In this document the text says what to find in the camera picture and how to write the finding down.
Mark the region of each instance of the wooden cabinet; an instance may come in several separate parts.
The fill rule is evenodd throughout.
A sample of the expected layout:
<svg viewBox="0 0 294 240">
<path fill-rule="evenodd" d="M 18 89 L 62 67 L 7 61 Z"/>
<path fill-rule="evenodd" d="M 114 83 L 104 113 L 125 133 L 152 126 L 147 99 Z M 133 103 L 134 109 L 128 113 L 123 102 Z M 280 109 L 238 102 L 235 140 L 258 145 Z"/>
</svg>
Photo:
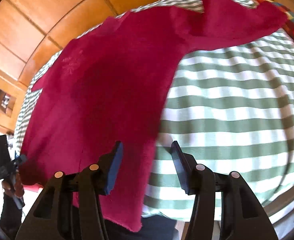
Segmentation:
<svg viewBox="0 0 294 240">
<path fill-rule="evenodd" d="M 0 132 L 13 133 L 27 87 L 0 70 L 0 90 L 10 95 L 9 110 L 0 110 Z"/>
</svg>

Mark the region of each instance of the screw head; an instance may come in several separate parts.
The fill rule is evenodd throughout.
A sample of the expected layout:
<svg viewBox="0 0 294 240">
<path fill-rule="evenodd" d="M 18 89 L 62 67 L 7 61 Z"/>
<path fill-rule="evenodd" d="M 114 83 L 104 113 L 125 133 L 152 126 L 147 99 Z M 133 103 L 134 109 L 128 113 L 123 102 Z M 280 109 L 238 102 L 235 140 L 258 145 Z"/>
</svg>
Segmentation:
<svg viewBox="0 0 294 240">
<path fill-rule="evenodd" d="M 62 177 L 64 174 L 63 174 L 63 172 L 61 172 L 61 171 L 57 171 L 56 173 L 55 173 L 55 178 L 60 178 L 60 177 Z"/>
<path fill-rule="evenodd" d="M 89 166 L 89 169 L 91 171 L 97 171 L 99 169 L 99 166 L 97 164 L 92 164 Z"/>
<path fill-rule="evenodd" d="M 206 167 L 202 164 L 197 164 L 196 165 L 196 169 L 199 170 L 199 171 L 203 171 Z"/>
<path fill-rule="evenodd" d="M 240 174 L 237 173 L 236 171 L 231 172 L 231 176 L 234 177 L 235 179 L 240 177 Z"/>
</svg>

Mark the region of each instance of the wooden wall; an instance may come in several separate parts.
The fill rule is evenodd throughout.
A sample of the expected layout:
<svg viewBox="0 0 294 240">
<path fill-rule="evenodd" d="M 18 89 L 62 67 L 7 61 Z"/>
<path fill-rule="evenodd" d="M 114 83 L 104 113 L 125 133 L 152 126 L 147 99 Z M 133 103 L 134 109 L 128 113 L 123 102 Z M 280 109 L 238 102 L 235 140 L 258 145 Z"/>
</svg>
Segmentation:
<svg viewBox="0 0 294 240">
<path fill-rule="evenodd" d="M 35 73 L 71 39 L 103 22 L 108 16 L 116 16 L 154 1 L 2 0 L 0 71 L 25 87 L 23 91 L 26 91 Z M 275 1 L 294 11 L 293 0 Z"/>
</svg>

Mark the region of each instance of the red towel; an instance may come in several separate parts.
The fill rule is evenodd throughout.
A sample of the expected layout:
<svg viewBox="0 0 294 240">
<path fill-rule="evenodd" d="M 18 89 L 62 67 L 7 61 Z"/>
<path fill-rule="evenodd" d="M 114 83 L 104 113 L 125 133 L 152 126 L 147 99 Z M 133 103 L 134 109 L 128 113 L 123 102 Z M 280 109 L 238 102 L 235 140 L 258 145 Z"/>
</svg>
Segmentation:
<svg viewBox="0 0 294 240">
<path fill-rule="evenodd" d="M 286 21 L 269 2 L 256 9 L 231 0 L 203 5 L 203 14 L 177 7 L 128 12 L 72 40 L 34 85 L 43 91 L 21 149 L 28 157 L 20 168 L 23 183 L 79 172 L 121 140 L 115 188 L 100 197 L 101 207 L 104 218 L 138 231 L 161 112 L 179 61 L 197 49 L 251 42 Z"/>
</svg>

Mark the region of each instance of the green and white striped fabric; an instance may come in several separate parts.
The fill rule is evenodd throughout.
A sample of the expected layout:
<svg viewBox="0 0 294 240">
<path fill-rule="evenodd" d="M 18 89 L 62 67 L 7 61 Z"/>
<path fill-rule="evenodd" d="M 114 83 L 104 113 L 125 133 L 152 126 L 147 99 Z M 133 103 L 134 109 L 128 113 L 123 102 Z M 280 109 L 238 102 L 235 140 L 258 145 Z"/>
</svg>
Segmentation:
<svg viewBox="0 0 294 240">
<path fill-rule="evenodd" d="M 234 1 L 256 6 L 252 0 Z M 160 0 L 133 11 L 167 5 L 203 10 L 201 0 Z M 18 152 L 41 93 L 31 88 L 59 55 L 28 88 L 14 135 Z M 214 172 L 240 172 L 264 205 L 288 190 L 294 184 L 294 42 L 286 32 L 279 29 L 242 46 L 195 51 L 179 63 L 162 114 L 143 216 L 189 221 L 194 197 L 180 188 L 168 153 L 174 140 Z M 221 219 L 218 193 L 215 219 Z"/>
</svg>

